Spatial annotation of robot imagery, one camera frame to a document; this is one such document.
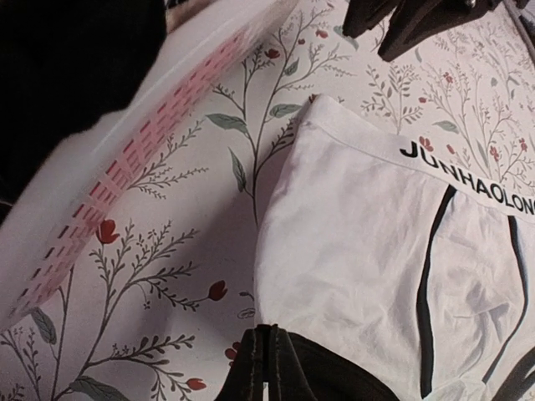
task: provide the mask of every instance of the pink plastic basket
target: pink plastic basket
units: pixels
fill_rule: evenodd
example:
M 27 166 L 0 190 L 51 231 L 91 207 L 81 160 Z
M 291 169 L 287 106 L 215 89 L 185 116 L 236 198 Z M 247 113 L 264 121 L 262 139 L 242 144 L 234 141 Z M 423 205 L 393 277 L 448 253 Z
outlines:
M 127 110 L 54 151 L 0 229 L 0 332 L 53 294 L 160 145 L 295 3 L 218 0 L 168 38 Z

